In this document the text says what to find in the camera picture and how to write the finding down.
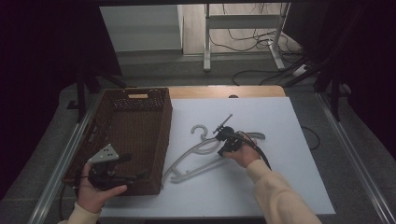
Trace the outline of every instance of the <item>hand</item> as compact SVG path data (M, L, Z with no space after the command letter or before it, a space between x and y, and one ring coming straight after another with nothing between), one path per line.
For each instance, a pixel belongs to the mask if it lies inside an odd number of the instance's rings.
M110 198L123 193L127 190L126 185L115 187L106 191L101 191L93 187L88 180L91 165L85 163L82 170L82 178L78 189L78 205L91 213L99 213L103 205Z
M242 146L238 150L234 152L224 152L223 156L235 160L244 168L247 168L251 162L261 159L260 154L245 142L242 143Z

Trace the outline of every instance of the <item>white board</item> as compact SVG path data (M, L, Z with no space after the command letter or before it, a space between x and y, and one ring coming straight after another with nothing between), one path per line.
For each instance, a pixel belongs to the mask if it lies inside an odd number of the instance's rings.
M258 146L272 169L280 172L316 214L334 214L288 97L172 100L173 117L164 170L189 148L201 142L202 124L212 132L230 114L226 126L236 131L266 135ZM185 172L219 157L190 155L178 167ZM102 217L261 217L253 196L253 183L244 168L225 159L184 182L170 178L156 196L116 197L106 203Z

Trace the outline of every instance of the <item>person's left hand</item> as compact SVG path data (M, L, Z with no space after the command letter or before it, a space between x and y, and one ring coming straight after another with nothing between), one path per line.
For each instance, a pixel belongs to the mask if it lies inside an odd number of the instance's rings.
M125 190L127 190L127 187L126 185L122 185L106 191L96 189L88 180L90 169L91 165L85 163L79 184L77 203L85 210L97 214L100 212L107 200L123 193Z

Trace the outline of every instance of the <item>brown woven basket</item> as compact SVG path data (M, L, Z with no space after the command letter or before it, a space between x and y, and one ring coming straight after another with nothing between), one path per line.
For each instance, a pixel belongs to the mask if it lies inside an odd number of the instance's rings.
M85 161L111 144L118 154L132 153L131 161L117 165L117 175L148 174L122 195L159 194L171 119L167 88L105 91L63 182L74 186L76 172Z

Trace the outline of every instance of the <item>beige sleeve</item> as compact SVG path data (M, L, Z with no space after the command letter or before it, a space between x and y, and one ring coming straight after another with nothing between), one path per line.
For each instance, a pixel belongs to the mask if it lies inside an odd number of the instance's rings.
M69 220L61 221L58 224L95 224L96 220L99 218L99 215L100 213L90 213L75 203L75 209Z
M267 223L320 223L288 181L264 161L252 162L247 174L254 182L254 195Z

